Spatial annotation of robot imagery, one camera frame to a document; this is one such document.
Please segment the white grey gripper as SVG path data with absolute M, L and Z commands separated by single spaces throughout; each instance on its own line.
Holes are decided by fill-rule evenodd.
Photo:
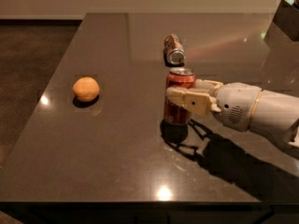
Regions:
M 240 132 L 249 128 L 253 107 L 262 94 L 262 89 L 256 86 L 244 83 L 223 85 L 214 80 L 197 79 L 195 88 L 170 87 L 165 94 L 172 104 L 202 117 L 213 113 L 223 126 Z

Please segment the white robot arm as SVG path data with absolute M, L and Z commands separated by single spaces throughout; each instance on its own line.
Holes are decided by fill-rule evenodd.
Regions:
M 299 98 L 245 83 L 201 80 L 193 88 L 170 87 L 171 103 L 223 126 L 256 133 L 287 155 L 299 156 Z

